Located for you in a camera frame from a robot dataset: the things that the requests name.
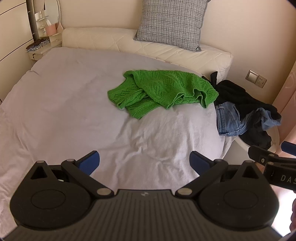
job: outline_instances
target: curtain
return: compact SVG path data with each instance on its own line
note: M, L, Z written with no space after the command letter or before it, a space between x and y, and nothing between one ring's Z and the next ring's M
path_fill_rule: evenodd
M273 105L282 116L282 123L278 127L280 143L288 141L296 144L296 62ZM280 147L276 154L291 157L282 152Z

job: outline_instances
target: folded cloth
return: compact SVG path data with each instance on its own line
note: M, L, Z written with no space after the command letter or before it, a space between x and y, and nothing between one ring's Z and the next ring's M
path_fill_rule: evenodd
M208 81L183 71L130 70L123 76L125 81L109 90L108 97L137 119L159 106L169 109L177 104L199 102L207 108L218 96Z
M37 49L42 48L44 45L50 43L49 39L39 39L37 42L35 41L34 43L30 44L29 46L26 47L26 52L31 52L35 51Z

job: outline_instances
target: denim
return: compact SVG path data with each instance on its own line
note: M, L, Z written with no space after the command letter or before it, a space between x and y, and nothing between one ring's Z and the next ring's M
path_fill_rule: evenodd
M245 133L249 128L261 121L264 131L281 124L281 119L274 120L269 110L260 107L247 114L241 120L239 111L232 102L224 102L216 106L217 112L217 129L221 136L238 136Z

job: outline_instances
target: wall shelf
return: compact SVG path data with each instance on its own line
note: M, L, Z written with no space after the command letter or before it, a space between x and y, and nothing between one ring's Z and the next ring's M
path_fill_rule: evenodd
M38 20L36 20L36 22L41 21L41 20L46 19L46 18L48 18L48 16L45 16L44 18L38 19Z
M56 34L53 34L53 35L43 35L43 36L40 36L40 38L49 37L49 36L56 36L58 34L61 34L61 33L56 33Z

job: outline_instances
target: bed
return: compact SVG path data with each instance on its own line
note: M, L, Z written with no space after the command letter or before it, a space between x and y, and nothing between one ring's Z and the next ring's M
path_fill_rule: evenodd
M133 40L135 30L69 28L63 47L39 60L0 105L0 237L15 226L9 201L37 160L60 164L92 150L100 166L92 177L118 189L176 189L198 175L196 150L223 158L232 138L219 136L213 104L158 107L140 120L118 109L107 91L127 70L181 70L226 78L233 56L201 45L201 52Z

